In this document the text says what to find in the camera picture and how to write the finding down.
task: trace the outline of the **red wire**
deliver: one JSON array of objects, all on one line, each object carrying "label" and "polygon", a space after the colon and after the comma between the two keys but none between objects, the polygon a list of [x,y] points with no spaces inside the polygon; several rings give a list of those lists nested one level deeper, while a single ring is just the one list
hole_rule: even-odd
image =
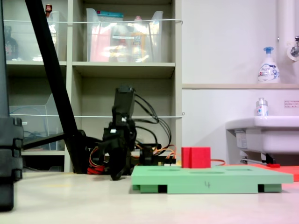
[{"label": "red wire", "polygon": [[[92,152],[91,155],[94,154],[96,151],[98,151],[99,148],[95,148]],[[90,167],[87,169],[87,174],[103,174],[105,171],[105,167],[102,165],[95,165],[93,164],[91,160],[91,155],[88,159]]]}]

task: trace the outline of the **hand soap bottle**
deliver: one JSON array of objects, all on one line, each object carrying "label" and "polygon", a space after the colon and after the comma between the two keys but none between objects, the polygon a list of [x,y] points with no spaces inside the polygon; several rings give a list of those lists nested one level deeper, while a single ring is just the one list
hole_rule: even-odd
[{"label": "hand soap bottle", "polygon": [[260,72],[257,76],[258,83],[280,83],[280,73],[279,69],[271,57],[271,51],[274,50],[273,47],[266,47],[263,49],[266,51],[267,57],[265,58]]}]

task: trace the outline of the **blue pump cap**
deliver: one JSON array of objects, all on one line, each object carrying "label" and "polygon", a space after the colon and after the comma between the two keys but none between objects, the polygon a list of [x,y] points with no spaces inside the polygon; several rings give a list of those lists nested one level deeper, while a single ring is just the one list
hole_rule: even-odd
[{"label": "blue pump cap", "polygon": [[266,54],[271,54],[271,51],[273,51],[274,48],[273,47],[266,47],[263,50],[266,51]]}]

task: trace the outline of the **red block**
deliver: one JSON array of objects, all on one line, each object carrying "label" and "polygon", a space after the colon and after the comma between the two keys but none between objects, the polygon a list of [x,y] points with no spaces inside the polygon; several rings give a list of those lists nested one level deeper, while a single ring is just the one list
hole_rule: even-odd
[{"label": "red block", "polygon": [[182,168],[190,168],[190,147],[182,147]]},{"label": "red block", "polygon": [[280,168],[280,164],[267,164],[267,167],[270,167],[270,168]]},{"label": "red block", "polygon": [[192,147],[190,168],[211,168],[211,148]]},{"label": "red block", "polygon": [[210,147],[183,147],[182,168],[210,168]]}]

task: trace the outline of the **dark bottle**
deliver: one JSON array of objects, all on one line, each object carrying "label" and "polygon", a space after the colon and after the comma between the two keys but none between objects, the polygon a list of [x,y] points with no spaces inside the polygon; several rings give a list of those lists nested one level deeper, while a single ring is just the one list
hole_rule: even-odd
[{"label": "dark bottle", "polygon": [[53,10],[52,5],[51,4],[47,4],[46,5],[46,9],[45,9],[47,19],[50,16],[50,13],[52,12],[52,10]]},{"label": "dark bottle", "polygon": [[18,58],[19,49],[17,41],[11,37],[11,26],[4,26],[4,38],[5,38],[5,53],[6,60],[13,60]]}]

